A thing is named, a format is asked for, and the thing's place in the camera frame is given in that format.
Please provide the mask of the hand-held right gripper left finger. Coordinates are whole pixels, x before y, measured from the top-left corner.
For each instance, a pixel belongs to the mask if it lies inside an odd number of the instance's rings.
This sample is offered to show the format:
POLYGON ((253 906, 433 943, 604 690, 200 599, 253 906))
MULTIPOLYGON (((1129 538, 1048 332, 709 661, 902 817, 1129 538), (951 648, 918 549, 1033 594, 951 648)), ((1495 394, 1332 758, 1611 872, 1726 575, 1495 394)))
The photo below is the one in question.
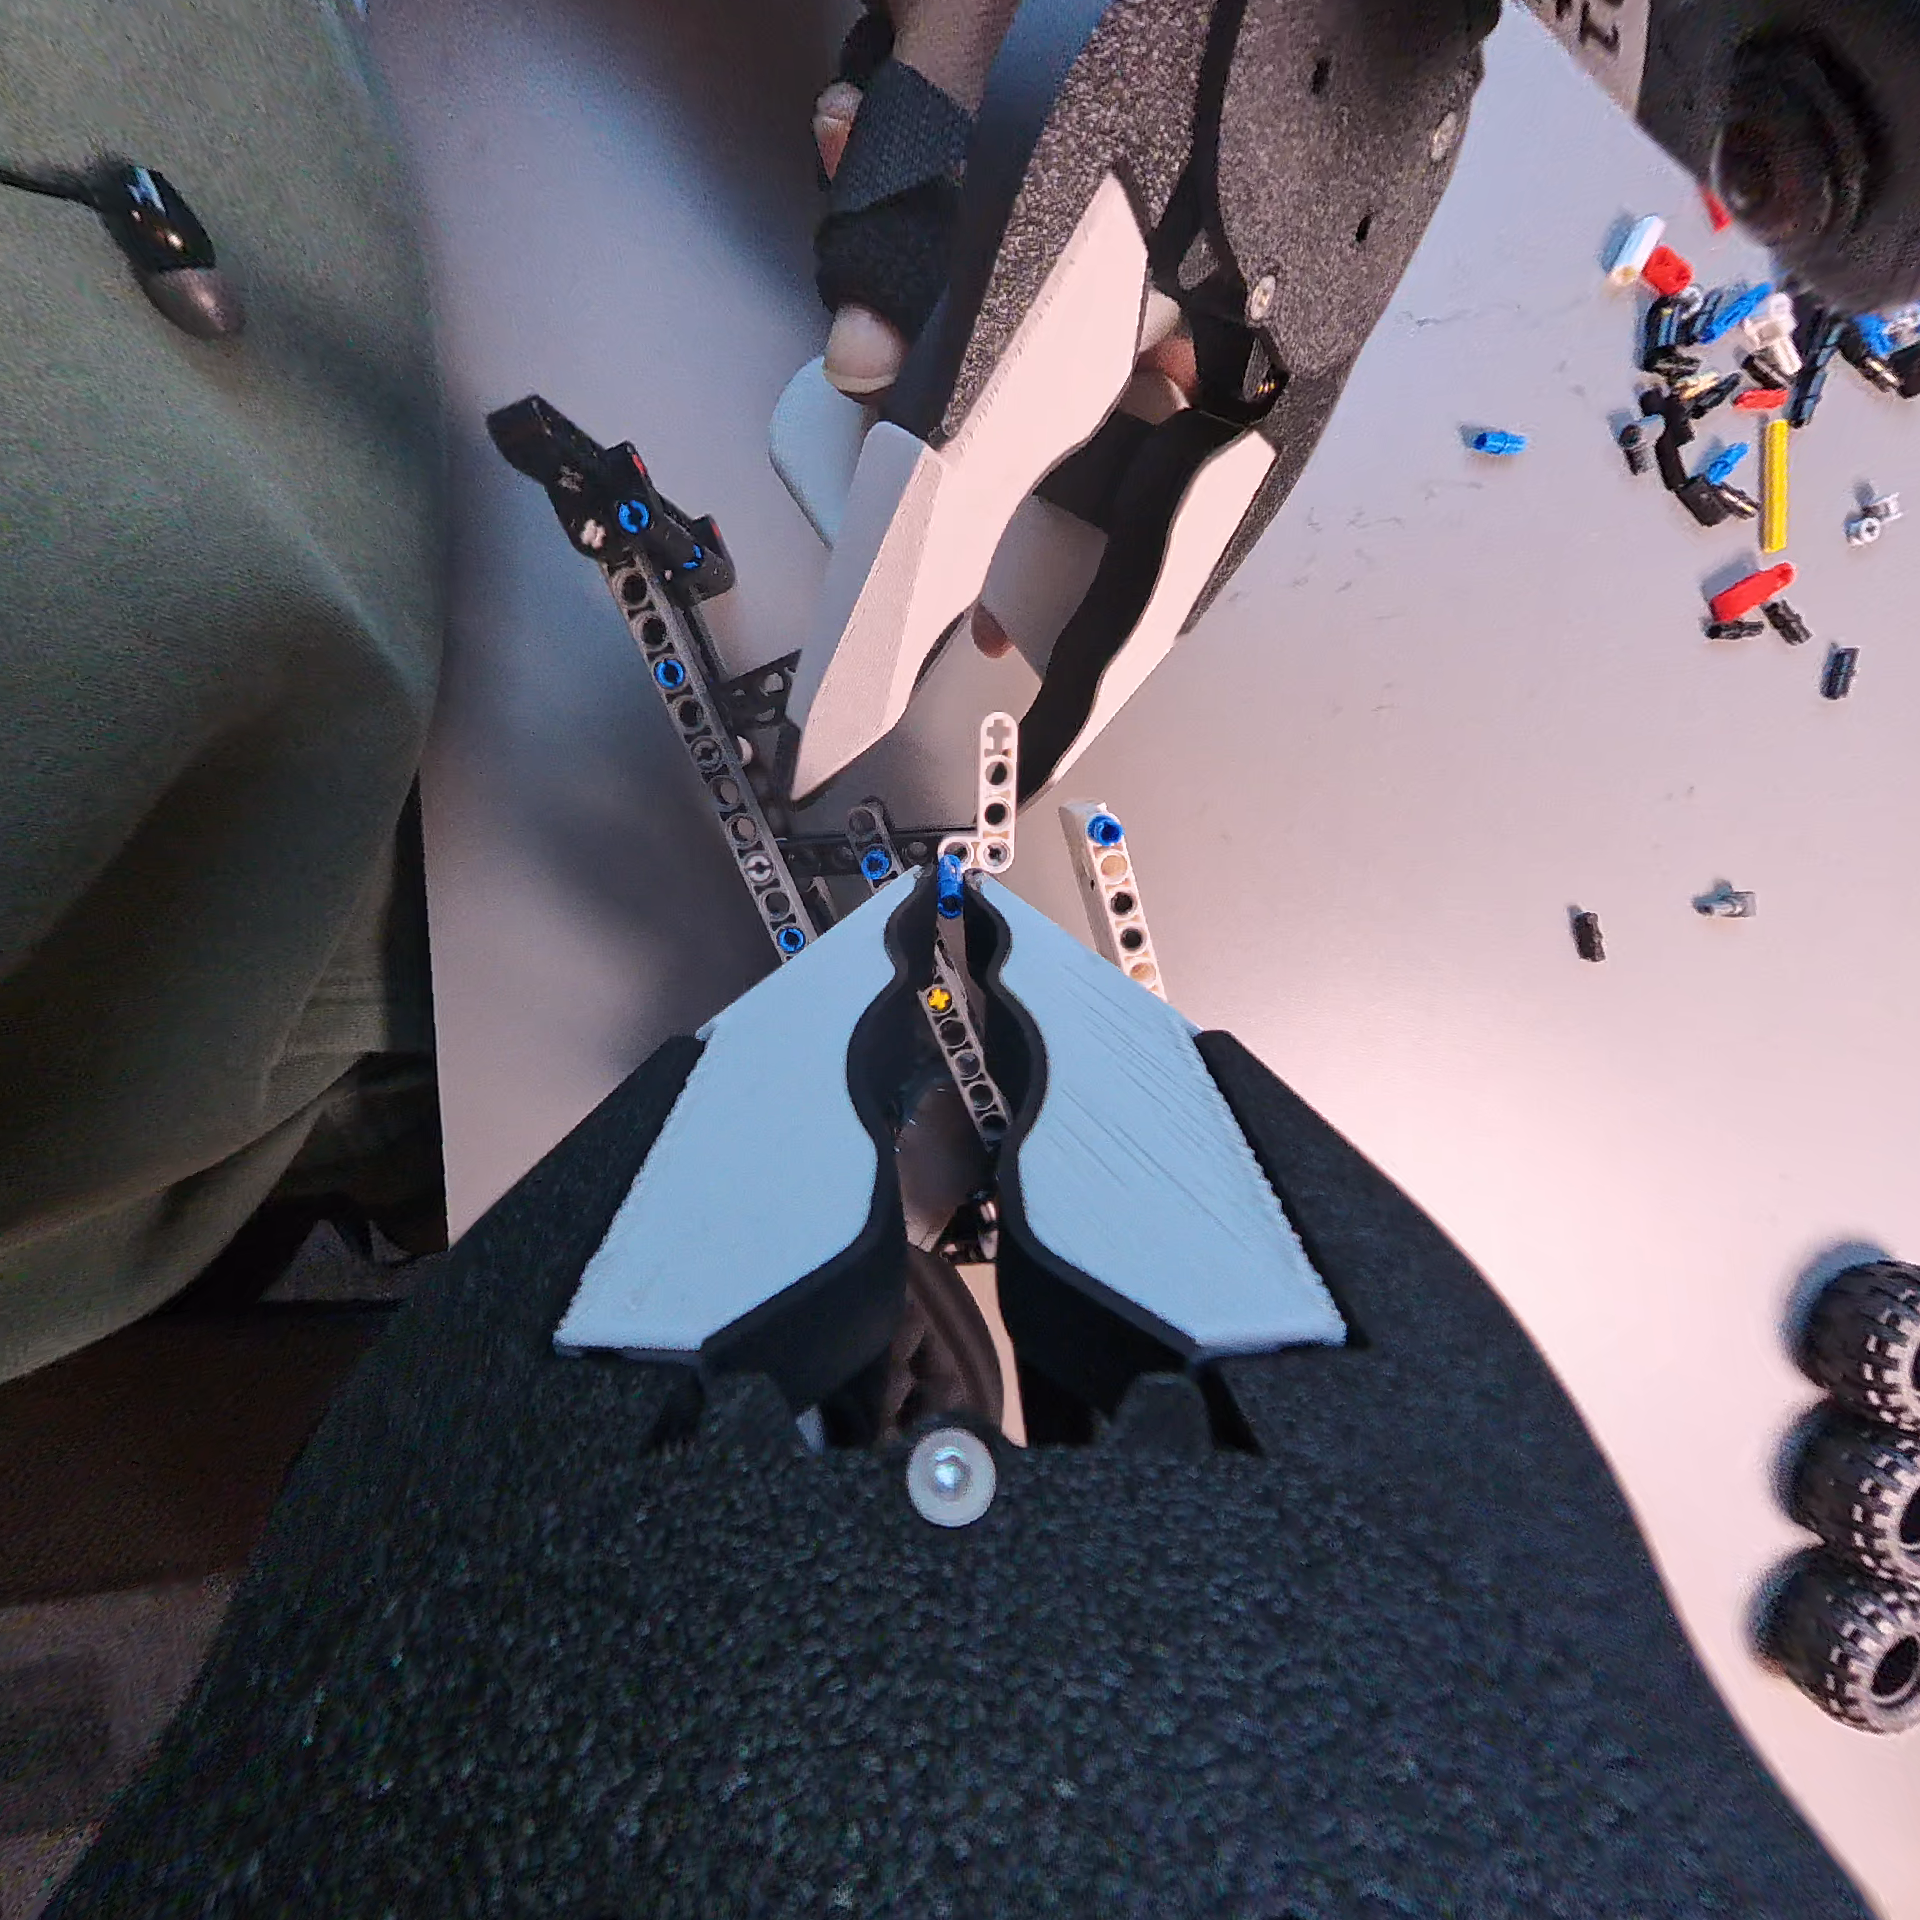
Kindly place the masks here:
POLYGON ((891 1109, 918 976, 910 871, 696 1033, 559 1352, 867 1364, 885 1349, 905 1256, 891 1109))

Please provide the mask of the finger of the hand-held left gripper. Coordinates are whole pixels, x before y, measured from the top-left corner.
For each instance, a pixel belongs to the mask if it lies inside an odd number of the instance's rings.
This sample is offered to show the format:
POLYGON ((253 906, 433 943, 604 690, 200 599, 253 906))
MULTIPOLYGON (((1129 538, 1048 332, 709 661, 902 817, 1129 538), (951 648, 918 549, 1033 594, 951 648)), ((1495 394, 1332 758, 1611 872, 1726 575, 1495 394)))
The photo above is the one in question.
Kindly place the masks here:
POLYGON ((795 800, 901 722, 1024 498, 1104 424, 1135 367, 1144 278, 1133 199, 1105 169, 958 424, 943 423, 959 390, 937 305, 857 454, 795 682, 795 800))
POLYGON ((1046 792, 1167 658, 1276 461, 1253 429, 1184 408, 1125 465, 1092 583, 1019 727, 1019 801, 1046 792))

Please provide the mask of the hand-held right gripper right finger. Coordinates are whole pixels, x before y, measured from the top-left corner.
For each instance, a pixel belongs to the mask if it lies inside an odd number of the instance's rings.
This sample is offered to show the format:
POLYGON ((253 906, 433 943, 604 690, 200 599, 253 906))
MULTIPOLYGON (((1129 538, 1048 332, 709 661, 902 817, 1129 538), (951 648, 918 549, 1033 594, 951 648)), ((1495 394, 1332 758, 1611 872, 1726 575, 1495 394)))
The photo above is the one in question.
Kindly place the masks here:
POLYGON ((974 897, 1001 1058, 1024 1069, 1005 1142, 1017 1249, 1180 1357, 1344 1346, 1196 1025, 999 879, 974 897))

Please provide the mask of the white spotted brick truck model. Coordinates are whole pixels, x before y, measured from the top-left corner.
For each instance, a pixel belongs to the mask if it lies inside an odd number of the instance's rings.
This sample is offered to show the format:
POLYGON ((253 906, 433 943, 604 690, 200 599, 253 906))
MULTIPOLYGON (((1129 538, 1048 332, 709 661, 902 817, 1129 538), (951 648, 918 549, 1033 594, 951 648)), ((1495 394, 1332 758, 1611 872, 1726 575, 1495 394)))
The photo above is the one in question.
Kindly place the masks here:
MULTIPOLYGON (((604 572, 693 774, 699 776, 709 813, 726 838, 758 925, 776 951, 776 970, 855 912, 837 921, 822 919, 815 903, 822 878, 795 871, 785 840, 776 833, 772 769, 760 761, 741 758, 739 752, 741 737, 753 727, 788 730, 783 695, 795 658, 767 663, 739 680, 713 673, 715 658, 702 606, 731 586, 729 552, 713 519, 684 516, 657 494, 636 446, 599 446, 536 394, 495 408, 487 417, 487 432, 500 457, 543 489, 571 546, 604 572)), ((1024 1069, 1001 1058, 1008 1031, 991 1009, 981 970, 981 961, 991 958, 991 938, 976 930, 974 884, 985 879, 985 872, 967 872, 965 917, 940 919, 937 862, 902 862, 886 838, 881 804, 869 800, 867 810, 873 830, 853 833, 853 847, 855 863, 870 884, 869 897, 902 872, 918 876, 918 981, 910 1028, 915 1053, 891 1109, 902 1201, 902 1281, 889 1316, 889 1338, 867 1364, 630 1359, 680 1368, 704 1382, 718 1375, 766 1375, 792 1409, 830 1407, 824 1430, 831 1441, 846 1434, 851 1445, 881 1445, 886 1424, 915 1430, 912 1421, 901 1421, 889 1409, 879 1373, 907 1303, 924 1293, 916 1276, 932 1264, 932 1252, 920 1248, 920 1232, 907 1221, 907 1205, 927 1197, 927 1181, 902 1168, 897 1136, 916 1113, 912 1094, 924 1079, 920 1056, 937 1050, 941 1066, 935 1081, 952 1087, 965 1110, 965 1138, 985 1164, 961 1165, 965 1189, 932 1228, 943 1233, 952 1213, 967 1206, 991 1201, 996 1208, 996 1262, 1013 1281, 1004 1303, 1015 1356, 1025 1373, 1043 1382, 1040 1424, 1028 1432, 1043 1445, 1073 1447, 1092 1445, 1115 1429, 1125 1448, 1196 1448, 1208 1417, 1201 1390, 1192 1382, 1180 1385, 1191 1364, 1044 1276, 1005 1232, 1005 1142, 1017 1119, 1024 1069)), ((696 1047, 696 1034, 670 1040, 640 1069, 640 1081, 657 1109, 657 1127, 696 1061, 696 1047)))

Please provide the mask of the pile of small brick parts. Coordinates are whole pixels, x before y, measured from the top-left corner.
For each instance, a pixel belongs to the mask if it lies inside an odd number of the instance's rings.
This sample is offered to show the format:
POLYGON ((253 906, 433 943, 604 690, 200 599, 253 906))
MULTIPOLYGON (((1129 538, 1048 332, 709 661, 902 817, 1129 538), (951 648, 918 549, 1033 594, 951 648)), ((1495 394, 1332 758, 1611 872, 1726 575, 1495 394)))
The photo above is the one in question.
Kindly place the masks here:
POLYGON ((1599 272, 1606 289, 1638 305, 1638 386, 1614 429, 1624 470, 1654 474, 1697 533, 1736 533, 1755 546, 1729 583, 1702 589, 1702 639, 1771 633, 1808 646, 1814 633, 1790 599, 1791 448, 1837 370, 1875 394, 1916 402, 1916 301, 1852 311, 1783 278, 1704 278, 1660 215, 1627 218, 1599 272))

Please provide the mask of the grey desk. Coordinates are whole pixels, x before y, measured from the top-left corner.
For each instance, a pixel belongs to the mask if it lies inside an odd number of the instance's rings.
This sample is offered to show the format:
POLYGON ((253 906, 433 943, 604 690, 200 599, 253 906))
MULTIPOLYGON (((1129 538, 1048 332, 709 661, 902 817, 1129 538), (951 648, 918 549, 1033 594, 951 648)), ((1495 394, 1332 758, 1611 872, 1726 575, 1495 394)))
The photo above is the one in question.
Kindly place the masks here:
MULTIPOLYGON (((423 767, 447 1224, 747 983, 752 917, 592 569, 485 416, 550 397, 713 511, 731 666, 824 552, 766 461, 815 354, 808 92, 831 5, 373 5, 449 410, 449 589, 423 767)), ((1521 8, 1454 182, 1286 506, 1065 783, 1118 808, 1173 998, 1227 1025, 1495 1281, 1629 1489, 1700 1658, 1885 1916, 1916 1916, 1916 1740, 1753 1656, 1797 1544, 1784 1314, 1916 1258, 1916 405, 1830 377, 1791 448, 1814 639, 1700 637, 1753 560, 1631 478, 1656 212, 1757 276, 1521 8), (1486 458, 1473 428, 1529 446, 1486 458), (1856 489, 1904 516, 1844 541, 1856 489), (1817 692, 1861 648, 1846 700, 1817 692), (1728 879, 1753 919, 1700 919, 1728 879), (1567 912, 1599 917, 1577 958, 1567 912)))

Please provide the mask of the person in green sweatshirt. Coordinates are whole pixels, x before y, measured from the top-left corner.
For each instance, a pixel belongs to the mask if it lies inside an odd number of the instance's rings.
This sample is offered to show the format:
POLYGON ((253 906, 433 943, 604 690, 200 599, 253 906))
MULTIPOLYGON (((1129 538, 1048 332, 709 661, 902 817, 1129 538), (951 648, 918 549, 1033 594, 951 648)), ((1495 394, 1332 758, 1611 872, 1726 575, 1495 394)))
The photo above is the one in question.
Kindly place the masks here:
POLYGON ((4 5, 4 169, 126 161, 241 325, 4 184, 7 1381, 177 1296, 429 1053, 447 457, 368 5, 4 5))

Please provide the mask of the black rubber toy tyre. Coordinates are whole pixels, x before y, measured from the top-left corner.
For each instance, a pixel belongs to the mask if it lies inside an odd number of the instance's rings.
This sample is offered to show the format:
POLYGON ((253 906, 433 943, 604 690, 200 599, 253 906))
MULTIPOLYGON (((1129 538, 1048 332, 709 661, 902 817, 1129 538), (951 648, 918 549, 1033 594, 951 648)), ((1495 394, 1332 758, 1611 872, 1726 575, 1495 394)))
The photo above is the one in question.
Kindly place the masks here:
POLYGON ((1783 1562, 1759 1607, 1759 1656, 1820 1710, 1875 1736, 1918 1726, 1918 1592, 1833 1552, 1783 1562))
POLYGON ((1918 1584, 1918 1441, 1891 1424, 1824 1404, 1809 1417, 1784 1486, 1790 1519, 1837 1558, 1918 1584))
POLYGON ((1833 1273, 1817 1286, 1791 1352, 1837 1406, 1918 1432, 1918 1265, 1869 1258, 1833 1273))

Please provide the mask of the black clip-on microphone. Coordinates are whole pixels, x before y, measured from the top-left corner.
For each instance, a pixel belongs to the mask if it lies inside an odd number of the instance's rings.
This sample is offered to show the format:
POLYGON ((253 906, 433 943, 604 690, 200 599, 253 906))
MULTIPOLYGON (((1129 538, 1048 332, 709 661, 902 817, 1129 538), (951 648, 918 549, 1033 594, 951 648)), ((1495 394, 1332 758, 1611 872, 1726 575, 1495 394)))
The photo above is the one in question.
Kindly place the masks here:
POLYGON ((101 212, 137 286, 168 322, 211 342, 241 333, 245 303, 199 215, 164 174, 117 159, 102 175, 101 212))

